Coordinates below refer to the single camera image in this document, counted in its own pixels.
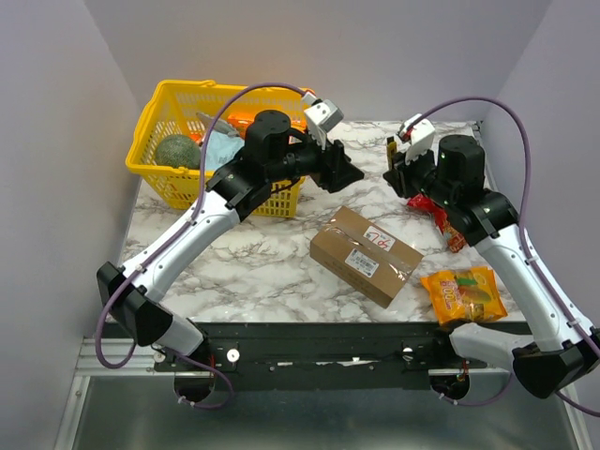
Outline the brown cardboard express box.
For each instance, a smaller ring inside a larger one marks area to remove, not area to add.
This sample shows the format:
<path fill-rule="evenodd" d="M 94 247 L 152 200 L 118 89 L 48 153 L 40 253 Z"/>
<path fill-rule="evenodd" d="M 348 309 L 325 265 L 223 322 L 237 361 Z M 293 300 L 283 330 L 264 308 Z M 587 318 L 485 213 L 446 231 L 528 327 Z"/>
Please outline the brown cardboard express box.
<path fill-rule="evenodd" d="M 423 255 L 342 206 L 309 245 L 310 257 L 381 308 L 388 308 Z"/>

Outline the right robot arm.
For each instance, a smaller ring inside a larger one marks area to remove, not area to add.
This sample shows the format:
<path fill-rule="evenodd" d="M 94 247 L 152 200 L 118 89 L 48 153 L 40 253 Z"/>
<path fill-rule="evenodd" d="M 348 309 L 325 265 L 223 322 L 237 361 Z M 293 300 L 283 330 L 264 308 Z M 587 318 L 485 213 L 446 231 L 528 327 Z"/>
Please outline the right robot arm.
<path fill-rule="evenodd" d="M 452 325 L 431 344 L 433 360 L 450 368 L 474 359 L 510 370 L 537 398 L 548 398 L 599 364 L 599 330 L 568 298 L 523 229 L 518 212 L 484 186 L 485 152 L 465 135 L 422 144 L 388 159 L 383 178 L 396 194 L 422 194 L 483 257 L 509 291 L 530 334 L 513 335 L 474 322 Z"/>

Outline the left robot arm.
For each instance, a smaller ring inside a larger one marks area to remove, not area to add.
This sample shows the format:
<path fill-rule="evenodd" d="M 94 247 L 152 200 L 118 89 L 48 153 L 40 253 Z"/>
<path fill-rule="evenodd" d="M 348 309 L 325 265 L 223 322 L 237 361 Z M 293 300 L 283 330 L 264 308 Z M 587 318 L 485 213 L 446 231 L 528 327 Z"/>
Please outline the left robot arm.
<path fill-rule="evenodd" d="M 272 194 L 272 186 L 310 176 L 330 193 L 363 179 L 339 140 L 327 133 L 343 115 L 327 102 L 305 111 L 304 131 L 279 111 L 259 112 L 249 125 L 243 147 L 219 167 L 203 194 L 171 228 L 133 259 L 97 270 L 103 315 L 111 315 L 140 347 L 158 344 L 175 351 L 188 370 L 201 368 L 208 356 L 203 333 L 160 302 L 177 277 L 210 244 L 244 221 Z"/>

